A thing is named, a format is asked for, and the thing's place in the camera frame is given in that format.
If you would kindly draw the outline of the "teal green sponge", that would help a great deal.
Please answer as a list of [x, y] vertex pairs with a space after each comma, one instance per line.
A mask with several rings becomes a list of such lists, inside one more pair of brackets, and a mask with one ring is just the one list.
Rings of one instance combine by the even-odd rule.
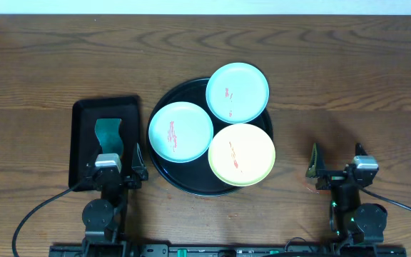
[[123, 155], [123, 141], [119, 129], [121, 119], [97, 119], [95, 135], [101, 147], [101, 153], [115, 153], [119, 157]]

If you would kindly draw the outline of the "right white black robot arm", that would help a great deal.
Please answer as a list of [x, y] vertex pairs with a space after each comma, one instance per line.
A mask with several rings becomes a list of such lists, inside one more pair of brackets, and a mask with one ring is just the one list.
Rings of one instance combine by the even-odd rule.
[[331, 192], [330, 228], [338, 235], [331, 251], [344, 256], [363, 252], [384, 241], [387, 225], [386, 209], [376, 203], [362, 203], [360, 190], [372, 184], [379, 171], [376, 159], [367, 154], [360, 143], [355, 145], [355, 157], [342, 170], [326, 167], [323, 152], [313, 144], [310, 163], [305, 176], [317, 180], [317, 190]]

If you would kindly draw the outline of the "light blue plate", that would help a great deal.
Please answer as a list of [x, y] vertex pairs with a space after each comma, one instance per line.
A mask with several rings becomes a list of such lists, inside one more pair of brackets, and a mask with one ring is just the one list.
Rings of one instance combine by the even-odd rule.
[[268, 80], [256, 67], [231, 63], [209, 78], [205, 99], [210, 111], [221, 121], [239, 124], [252, 121], [268, 104]]
[[210, 116], [200, 106], [185, 101], [162, 107], [148, 127], [153, 150], [174, 163], [186, 163], [202, 156], [213, 134]]

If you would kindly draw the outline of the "light blue plate top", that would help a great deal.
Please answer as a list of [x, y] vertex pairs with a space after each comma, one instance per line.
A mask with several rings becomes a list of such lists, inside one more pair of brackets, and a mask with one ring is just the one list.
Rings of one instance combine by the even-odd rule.
[[239, 124], [252, 121], [268, 104], [268, 80], [256, 67], [231, 63], [209, 78], [205, 99], [210, 111], [221, 121]]

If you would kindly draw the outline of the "yellow plate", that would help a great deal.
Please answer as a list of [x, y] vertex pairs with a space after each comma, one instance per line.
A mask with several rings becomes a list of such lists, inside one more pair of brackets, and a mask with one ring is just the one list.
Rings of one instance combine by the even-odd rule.
[[262, 181], [275, 163], [275, 146], [261, 128], [233, 124], [220, 130], [208, 149], [212, 172], [224, 183], [237, 187]]

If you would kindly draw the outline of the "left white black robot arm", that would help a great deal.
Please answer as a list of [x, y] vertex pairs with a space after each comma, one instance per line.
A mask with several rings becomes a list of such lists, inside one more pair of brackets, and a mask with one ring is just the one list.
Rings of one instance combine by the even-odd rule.
[[141, 247], [125, 236], [128, 210], [128, 192], [140, 189], [141, 182], [148, 179], [138, 143], [133, 148], [130, 175], [123, 175], [121, 158], [117, 153], [102, 153], [96, 158], [87, 178], [101, 197], [89, 202], [83, 209], [82, 221], [85, 237], [81, 256], [141, 255]]

